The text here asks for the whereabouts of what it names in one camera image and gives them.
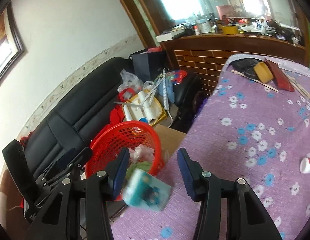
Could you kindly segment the person left hand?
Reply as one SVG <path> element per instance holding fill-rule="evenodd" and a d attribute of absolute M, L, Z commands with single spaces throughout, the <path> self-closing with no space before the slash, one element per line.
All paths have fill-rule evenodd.
<path fill-rule="evenodd" d="M 8 170 L 0 181 L 0 224 L 8 231 L 22 230 L 24 219 L 23 198 Z"/>

